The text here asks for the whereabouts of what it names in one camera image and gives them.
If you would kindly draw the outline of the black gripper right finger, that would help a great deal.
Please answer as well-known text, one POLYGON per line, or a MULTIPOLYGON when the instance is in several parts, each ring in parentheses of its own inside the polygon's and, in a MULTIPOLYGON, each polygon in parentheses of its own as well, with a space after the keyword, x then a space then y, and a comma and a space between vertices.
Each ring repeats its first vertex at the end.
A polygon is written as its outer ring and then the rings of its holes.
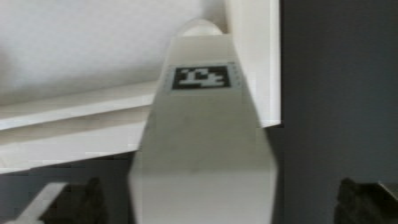
POLYGON ((341 180, 333 224, 398 224, 398 183, 341 180))

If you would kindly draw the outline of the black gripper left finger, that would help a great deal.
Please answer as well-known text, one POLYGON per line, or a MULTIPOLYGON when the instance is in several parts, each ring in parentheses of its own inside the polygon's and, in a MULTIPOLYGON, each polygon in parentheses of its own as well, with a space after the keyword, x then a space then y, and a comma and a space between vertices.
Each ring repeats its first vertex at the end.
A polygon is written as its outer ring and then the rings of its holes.
POLYGON ((101 181, 49 183, 10 224, 106 224, 101 181))

